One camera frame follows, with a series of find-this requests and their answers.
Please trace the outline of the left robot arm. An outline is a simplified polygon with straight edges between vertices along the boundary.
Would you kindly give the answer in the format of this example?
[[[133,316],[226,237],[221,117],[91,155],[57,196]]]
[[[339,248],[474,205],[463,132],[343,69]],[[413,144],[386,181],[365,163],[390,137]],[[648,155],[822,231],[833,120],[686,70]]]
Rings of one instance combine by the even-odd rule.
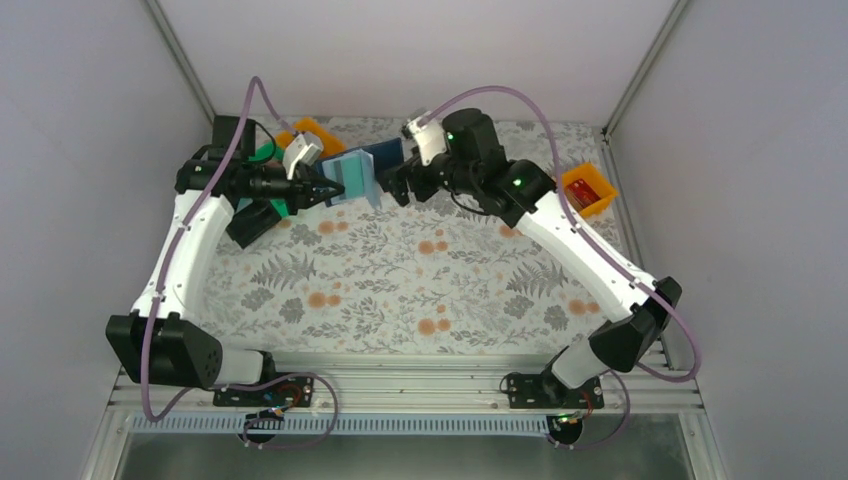
[[[342,184],[313,165],[325,143],[309,130],[291,133],[259,160],[251,119],[219,116],[213,140],[178,170],[171,223],[142,294],[129,313],[113,315],[105,334],[123,369],[139,385],[202,388],[261,382],[269,359],[259,350],[232,348],[201,329],[204,286],[219,240],[229,231],[248,245],[254,224],[280,202],[289,213],[343,193]]]

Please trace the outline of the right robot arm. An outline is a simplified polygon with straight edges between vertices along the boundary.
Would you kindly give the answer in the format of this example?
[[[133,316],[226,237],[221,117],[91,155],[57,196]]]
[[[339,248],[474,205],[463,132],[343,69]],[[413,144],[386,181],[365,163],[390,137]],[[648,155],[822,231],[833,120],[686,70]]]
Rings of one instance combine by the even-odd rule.
[[[607,371],[632,371],[667,327],[680,285],[623,257],[562,204],[556,182],[537,164],[508,158],[481,110],[457,110],[441,121],[422,112],[401,133],[414,143],[411,157],[379,176],[399,205],[425,202],[439,191],[471,196],[482,215],[501,219],[552,255],[607,315],[607,323],[549,361],[544,379],[576,389]]]

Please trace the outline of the blue leather card holder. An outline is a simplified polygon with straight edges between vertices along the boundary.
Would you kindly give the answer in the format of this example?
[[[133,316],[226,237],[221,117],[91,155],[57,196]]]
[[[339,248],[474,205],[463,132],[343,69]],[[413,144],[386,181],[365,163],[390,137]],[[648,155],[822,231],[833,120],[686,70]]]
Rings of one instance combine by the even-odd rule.
[[[318,160],[315,170],[344,186],[344,192],[326,200],[325,205],[333,207],[365,198],[372,208],[381,209],[382,189],[378,175],[403,162],[403,143],[398,137]]]

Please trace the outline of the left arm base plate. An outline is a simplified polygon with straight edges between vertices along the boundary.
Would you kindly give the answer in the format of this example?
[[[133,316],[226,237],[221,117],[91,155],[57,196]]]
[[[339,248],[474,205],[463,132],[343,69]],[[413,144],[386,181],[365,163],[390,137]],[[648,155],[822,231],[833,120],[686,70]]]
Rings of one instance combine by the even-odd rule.
[[[307,408],[311,405],[314,380],[297,377],[257,391],[227,389],[216,391],[216,407]]]

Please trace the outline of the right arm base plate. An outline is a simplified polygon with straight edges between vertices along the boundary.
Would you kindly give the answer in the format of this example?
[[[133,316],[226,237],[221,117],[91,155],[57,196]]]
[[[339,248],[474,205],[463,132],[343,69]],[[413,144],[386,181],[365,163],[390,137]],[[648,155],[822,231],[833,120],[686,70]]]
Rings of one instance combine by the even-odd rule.
[[[605,401],[598,377],[571,389],[552,376],[510,372],[499,383],[512,409],[599,409]]]

